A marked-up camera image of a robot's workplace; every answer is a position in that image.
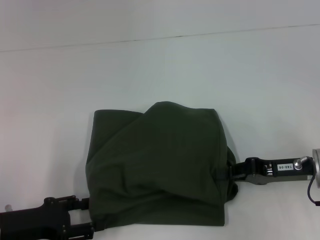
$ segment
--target cylindrical metal part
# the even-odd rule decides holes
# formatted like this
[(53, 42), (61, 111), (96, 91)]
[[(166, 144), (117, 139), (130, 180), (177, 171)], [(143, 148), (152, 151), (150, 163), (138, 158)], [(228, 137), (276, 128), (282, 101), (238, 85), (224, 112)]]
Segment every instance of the cylindrical metal part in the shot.
[(301, 170), (302, 169), (302, 162), (301, 158), (297, 158), (293, 161), (293, 166), (296, 170)]
[(306, 161), (308, 161), (308, 158), (306, 156), (303, 156), (303, 157), (300, 158), (300, 160), (301, 160), (301, 163), (303, 164)]
[(313, 149), (312, 150), (312, 156), (313, 156), (313, 161), (315, 163), (315, 181), (318, 189), (320, 189), (320, 162), (319, 162), (319, 157), (320, 157), (320, 148), (319, 149)]

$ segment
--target metal bracket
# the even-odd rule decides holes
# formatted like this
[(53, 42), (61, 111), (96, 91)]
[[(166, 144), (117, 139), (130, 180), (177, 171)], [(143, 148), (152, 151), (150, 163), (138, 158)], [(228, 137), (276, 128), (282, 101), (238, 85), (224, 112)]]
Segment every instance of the metal bracket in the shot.
[(245, 162), (237, 163), (231, 168), (231, 178), (234, 181), (248, 182), (255, 185), (265, 185), (272, 182), (308, 180), (313, 174), (313, 165), (304, 161), (301, 169), (294, 168), (294, 163), (300, 158), (263, 160), (258, 157), (249, 157)]

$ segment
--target metal knob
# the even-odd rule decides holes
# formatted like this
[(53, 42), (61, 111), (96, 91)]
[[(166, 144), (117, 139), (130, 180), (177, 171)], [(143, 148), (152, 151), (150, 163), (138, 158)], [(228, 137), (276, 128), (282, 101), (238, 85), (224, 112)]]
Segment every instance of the metal knob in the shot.
[(297, 158), (293, 161), (293, 166), (296, 170), (301, 170), (302, 169), (302, 164), (308, 161), (308, 158), (306, 156)]

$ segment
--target label sticker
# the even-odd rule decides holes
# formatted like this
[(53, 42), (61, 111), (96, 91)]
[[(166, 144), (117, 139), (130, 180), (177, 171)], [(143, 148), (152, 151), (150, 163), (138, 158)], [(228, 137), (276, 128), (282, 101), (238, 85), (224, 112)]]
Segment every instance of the label sticker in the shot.
[(292, 163), (287, 164), (278, 164), (278, 171), (287, 171), (287, 170), (293, 170), (294, 165)]

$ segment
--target green fabric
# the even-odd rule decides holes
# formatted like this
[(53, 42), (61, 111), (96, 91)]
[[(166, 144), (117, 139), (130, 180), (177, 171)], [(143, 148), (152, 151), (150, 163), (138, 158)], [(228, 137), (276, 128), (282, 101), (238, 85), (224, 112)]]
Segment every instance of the green fabric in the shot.
[(98, 110), (86, 163), (89, 211), (106, 227), (225, 224), (237, 185), (218, 114), (158, 102), (146, 113)]

